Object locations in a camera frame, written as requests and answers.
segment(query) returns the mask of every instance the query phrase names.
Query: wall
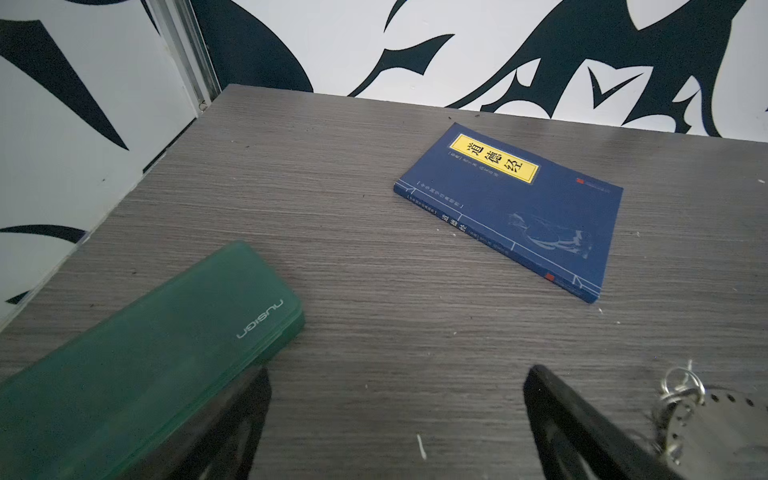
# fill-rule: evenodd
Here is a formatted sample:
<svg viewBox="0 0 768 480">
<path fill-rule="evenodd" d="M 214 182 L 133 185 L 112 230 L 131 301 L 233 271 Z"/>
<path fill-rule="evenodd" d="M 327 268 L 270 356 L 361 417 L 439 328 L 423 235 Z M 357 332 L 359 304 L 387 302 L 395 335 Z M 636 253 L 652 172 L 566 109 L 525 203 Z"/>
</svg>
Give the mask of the wall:
<svg viewBox="0 0 768 480">
<path fill-rule="evenodd" d="M 768 141 L 765 0 L 192 0 L 229 82 Z"/>
<path fill-rule="evenodd" d="M 0 326 L 196 111 L 141 0 L 0 3 Z"/>
</svg>

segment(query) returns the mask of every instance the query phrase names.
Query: green pencil case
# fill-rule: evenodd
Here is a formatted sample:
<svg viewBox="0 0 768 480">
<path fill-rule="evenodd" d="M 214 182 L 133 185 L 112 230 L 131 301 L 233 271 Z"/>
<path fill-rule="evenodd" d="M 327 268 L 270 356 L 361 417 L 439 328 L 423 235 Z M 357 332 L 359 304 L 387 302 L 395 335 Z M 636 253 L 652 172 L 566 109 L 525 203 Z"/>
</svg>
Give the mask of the green pencil case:
<svg viewBox="0 0 768 480">
<path fill-rule="evenodd" d="M 304 324 L 232 243 L 0 385 L 3 478 L 114 478 Z"/>
</svg>

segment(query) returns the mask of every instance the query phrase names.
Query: blue book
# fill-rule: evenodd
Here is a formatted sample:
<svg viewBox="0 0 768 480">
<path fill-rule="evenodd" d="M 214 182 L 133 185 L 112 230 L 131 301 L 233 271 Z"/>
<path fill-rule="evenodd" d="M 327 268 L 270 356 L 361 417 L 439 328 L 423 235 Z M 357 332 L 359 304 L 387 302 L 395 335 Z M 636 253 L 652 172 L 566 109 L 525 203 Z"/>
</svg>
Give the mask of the blue book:
<svg viewBox="0 0 768 480">
<path fill-rule="evenodd" d="M 395 192 L 585 302 L 600 296 L 621 187 L 453 124 Z"/>
</svg>

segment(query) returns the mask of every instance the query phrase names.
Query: gray wood grain desk surface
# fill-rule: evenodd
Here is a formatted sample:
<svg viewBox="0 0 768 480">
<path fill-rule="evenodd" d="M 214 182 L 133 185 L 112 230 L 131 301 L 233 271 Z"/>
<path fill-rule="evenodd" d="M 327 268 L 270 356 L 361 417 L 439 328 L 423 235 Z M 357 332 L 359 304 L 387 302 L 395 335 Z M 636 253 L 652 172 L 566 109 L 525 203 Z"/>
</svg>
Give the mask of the gray wood grain desk surface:
<svg viewBox="0 0 768 480">
<path fill-rule="evenodd" d="M 453 121 L 624 187 L 596 304 L 392 192 Z M 0 335 L 2 375 L 245 239 L 306 312 L 270 364 L 254 478 L 540 478 L 521 390 L 535 363 L 644 433 L 658 379 L 689 358 L 765 398 L 767 158 L 768 144 L 231 85 Z"/>
</svg>

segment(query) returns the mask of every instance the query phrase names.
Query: key ring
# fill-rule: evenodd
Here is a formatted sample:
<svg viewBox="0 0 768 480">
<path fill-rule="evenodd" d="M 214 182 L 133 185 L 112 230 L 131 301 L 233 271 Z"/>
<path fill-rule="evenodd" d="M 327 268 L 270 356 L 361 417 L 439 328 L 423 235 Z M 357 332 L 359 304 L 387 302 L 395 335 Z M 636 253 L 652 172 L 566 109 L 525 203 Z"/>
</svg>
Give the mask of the key ring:
<svg viewBox="0 0 768 480">
<path fill-rule="evenodd" d="M 680 370 L 681 372 L 685 373 L 685 378 L 683 379 L 683 382 L 680 383 L 678 386 L 674 388 L 673 392 L 670 392 L 669 386 L 667 386 L 667 378 L 672 372 L 675 372 L 677 370 Z M 682 390 L 690 389 L 691 387 L 686 387 L 688 384 L 688 380 L 691 379 L 694 382 L 694 387 L 698 393 L 698 399 L 696 400 L 696 403 L 699 405 L 704 404 L 704 397 L 707 394 L 706 389 L 704 388 L 704 384 L 701 382 L 701 379 L 698 375 L 693 373 L 690 368 L 687 369 L 682 366 L 674 366 L 671 369 L 667 370 L 667 373 L 664 374 L 664 377 L 661 379 L 661 392 L 662 392 L 662 399 L 669 399 L 670 397 L 678 396 L 682 393 Z"/>
</svg>

